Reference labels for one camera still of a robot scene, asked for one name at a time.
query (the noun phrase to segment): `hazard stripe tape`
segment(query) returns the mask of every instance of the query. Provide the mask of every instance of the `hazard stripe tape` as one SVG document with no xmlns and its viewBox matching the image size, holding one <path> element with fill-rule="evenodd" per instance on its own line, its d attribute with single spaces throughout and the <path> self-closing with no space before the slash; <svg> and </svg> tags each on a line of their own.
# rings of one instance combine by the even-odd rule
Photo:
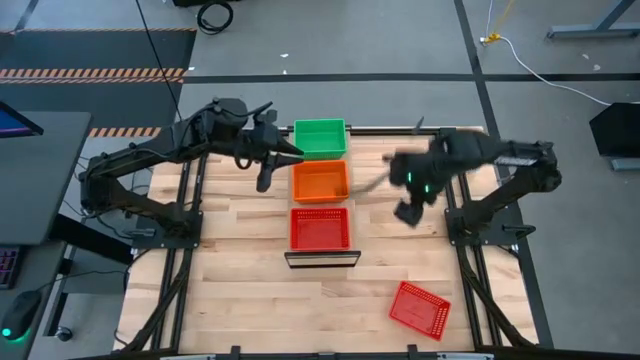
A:
<svg viewBox="0 0 640 360">
<path fill-rule="evenodd" d="M 80 29 L 73 29 L 73 28 L 64 28 L 64 29 L 36 29 L 36 28 L 29 28 L 29 29 L 22 29 L 19 30 L 18 32 L 73 32 L 73 31 L 80 31 L 80 32 L 121 32 L 121 31 L 146 31 L 145 28 L 122 28 L 122 29 L 91 29 L 91 28 L 80 28 Z M 198 31 L 198 29 L 195 28 L 149 28 L 149 31 Z"/>
<path fill-rule="evenodd" d="M 184 84 L 183 78 L 167 78 L 168 82 Z M 123 84 L 123 83 L 160 83 L 164 78 L 88 78 L 88 79 L 2 79 L 0 84 Z"/>
<path fill-rule="evenodd" d="M 93 128 L 89 132 L 89 137 L 134 137 L 151 136 L 156 137 L 162 130 L 161 127 L 112 127 Z"/>
<path fill-rule="evenodd" d="M 164 76 L 181 77 L 186 69 L 165 68 Z M 122 68 L 122 69 L 0 69 L 0 79 L 12 80 L 33 78 L 136 78 L 160 77 L 159 68 Z"/>
</svg>

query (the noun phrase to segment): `gray floor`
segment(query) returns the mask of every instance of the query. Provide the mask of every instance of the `gray floor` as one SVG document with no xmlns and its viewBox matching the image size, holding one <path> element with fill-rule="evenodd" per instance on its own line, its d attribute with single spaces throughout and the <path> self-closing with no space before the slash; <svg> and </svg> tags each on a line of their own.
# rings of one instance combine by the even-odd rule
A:
<svg viewBox="0 0 640 360">
<path fill-rule="evenodd" d="M 640 40 L 563 40 L 544 35 L 551 25 L 589 23 L 610 1 L 521 0 L 499 32 L 522 60 L 541 73 L 640 72 Z M 0 28 L 17 23 L 26 0 L 0 4 Z M 150 27 L 194 25 L 195 9 L 141 0 Z M 506 0 L 496 0 L 493 19 Z M 142 27 L 132 0 L 40 0 L 27 27 Z M 484 33 L 489 0 L 464 1 L 474 38 Z M 453 3 L 447 0 L 244 0 L 225 33 L 198 34 L 189 75 L 471 72 Z M 640 4 L 624 19 L 640 21 Z M 521 74 L 504 43 L 478 45 L 485 73 Z M 602 100 L 638 101 L 639 82 L 566 84 Z M 600 158 L 588 122 L 603 107 L 541 83 L 488 83 L 504 138 L 556 144 L 564 182 L 553 194 L 520 204 L 556 347 L 640 353 L 640 251 L 634 220 L 640 175 L 613 173 Z M 272 100 L 278 124 L 298 118 L 343 117 L 354 125 L 486 125 L 471 82 L 313 82 L 185 85 L 183 114 L 213 96 L 238 96 L 249 106 Z M 119 140 L 91 140 L 86 153 L 110 151 Z M 148 174 L 140 173 L 140 181 Z M 77 192 L 70 202 L 77 206 Z M 39 341 L 32 358 L 105 353 L 122 295 L 84 296 L 64 321 L 78 338 Z M 101 309 L 89 312 L 90 309 Z M 79 315 L 85 321 L 74 322 Z"/>
</svg>

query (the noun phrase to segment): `monitor screen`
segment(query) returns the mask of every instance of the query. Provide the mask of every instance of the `monitor screen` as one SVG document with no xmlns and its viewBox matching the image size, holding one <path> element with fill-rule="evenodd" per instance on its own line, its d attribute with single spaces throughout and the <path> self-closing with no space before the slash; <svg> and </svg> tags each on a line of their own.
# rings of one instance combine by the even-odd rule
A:
<svg viewBox="0 0 640 360">
<path fill-rule="evenodd" d="M 0 101 L 0 138 L 42 135 L 38 125 Z"/>
<path fill-rule="evenodd" d="M 9 115 L 6 111 L 0 109 L 0 134 L 29 134 L 29 129 L 18 119 Z"/>
</svg>

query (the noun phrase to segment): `red mesh basket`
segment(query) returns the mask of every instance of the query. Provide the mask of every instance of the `red mesh basket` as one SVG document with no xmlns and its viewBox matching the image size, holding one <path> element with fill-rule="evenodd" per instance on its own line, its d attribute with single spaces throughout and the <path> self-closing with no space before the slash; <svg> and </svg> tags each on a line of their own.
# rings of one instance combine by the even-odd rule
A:
<svg viewBox="0 0 640 360">
<path fill-rule="evenodd" d="M 451 303 L 406 281 L 400 283 L 389 316 L 402 324 L 442 339 Z"/>
<path fill-rule="evenodd" d="M 291 250 L 349 250 L 349 216 L 345 208 L 291 209 Z"/>
</svg>

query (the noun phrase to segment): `black box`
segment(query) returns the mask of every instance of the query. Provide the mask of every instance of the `black box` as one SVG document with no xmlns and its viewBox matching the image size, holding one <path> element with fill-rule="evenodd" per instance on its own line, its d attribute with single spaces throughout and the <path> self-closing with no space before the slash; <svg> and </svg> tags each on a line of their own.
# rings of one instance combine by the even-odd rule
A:
<svg viewBox="0 0 640 360">
<path fill-rule="evenodd" d="M 612 104 L 589 125 L 600 155 L 640 157 L 640 104 Z"/>
</svg>

